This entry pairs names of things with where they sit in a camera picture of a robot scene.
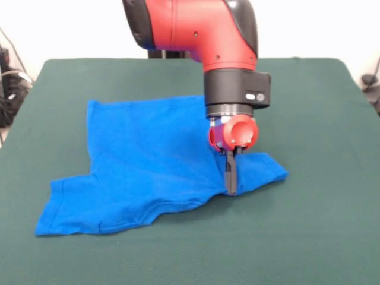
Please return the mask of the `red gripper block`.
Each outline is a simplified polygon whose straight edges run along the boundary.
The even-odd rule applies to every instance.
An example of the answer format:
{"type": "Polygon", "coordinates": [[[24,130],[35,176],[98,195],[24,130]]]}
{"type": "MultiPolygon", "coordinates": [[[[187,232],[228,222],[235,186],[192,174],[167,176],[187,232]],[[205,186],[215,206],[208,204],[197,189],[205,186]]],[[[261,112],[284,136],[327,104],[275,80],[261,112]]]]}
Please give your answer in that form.
{"type": "Polygon", "coordinates": [[[226,151],[225,186],[227,193],[238,192],[238,173],[235,156],[238,149],[250,149],[258,140],[258,124],[248,115],[222,116],[210,121],[208,140],[212,148],[226,151]]]}

